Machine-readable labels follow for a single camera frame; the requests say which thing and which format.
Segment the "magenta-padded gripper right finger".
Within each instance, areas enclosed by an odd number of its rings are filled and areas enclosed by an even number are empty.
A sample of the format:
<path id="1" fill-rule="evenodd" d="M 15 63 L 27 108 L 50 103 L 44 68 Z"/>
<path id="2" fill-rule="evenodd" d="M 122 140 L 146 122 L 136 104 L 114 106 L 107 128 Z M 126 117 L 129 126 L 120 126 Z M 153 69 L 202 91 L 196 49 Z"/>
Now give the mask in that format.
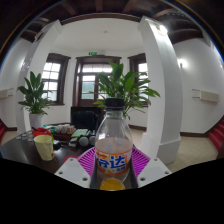
<path id="1" fill-rule="evenodd" d="M 171 174 L 159 158 L 150 158 L 139 149 L 132 148 L 128 188 L 140 188 Z"/>

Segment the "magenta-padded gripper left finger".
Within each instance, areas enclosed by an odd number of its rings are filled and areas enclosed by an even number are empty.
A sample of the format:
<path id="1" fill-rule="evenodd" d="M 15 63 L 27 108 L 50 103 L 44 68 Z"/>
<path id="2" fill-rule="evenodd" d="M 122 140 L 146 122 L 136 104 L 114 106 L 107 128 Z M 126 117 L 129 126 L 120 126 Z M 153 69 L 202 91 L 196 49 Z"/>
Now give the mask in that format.
<path id="1" fill-rule="evenodd" d="M 100 178 L 95 167 L 95 148 L 77 158 L 68 157 L 55 175 L 84 188 L 98 189 Z"/>

